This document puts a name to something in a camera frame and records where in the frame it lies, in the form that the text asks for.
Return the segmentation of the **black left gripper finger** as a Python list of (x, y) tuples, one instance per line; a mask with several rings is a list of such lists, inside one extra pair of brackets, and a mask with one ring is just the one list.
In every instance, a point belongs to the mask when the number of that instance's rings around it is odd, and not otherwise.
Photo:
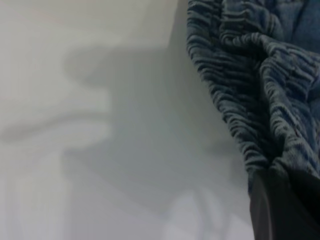
[(256, 240), (318, 240), (320, 180), (302, 171), (254, 174), (250, 217)]

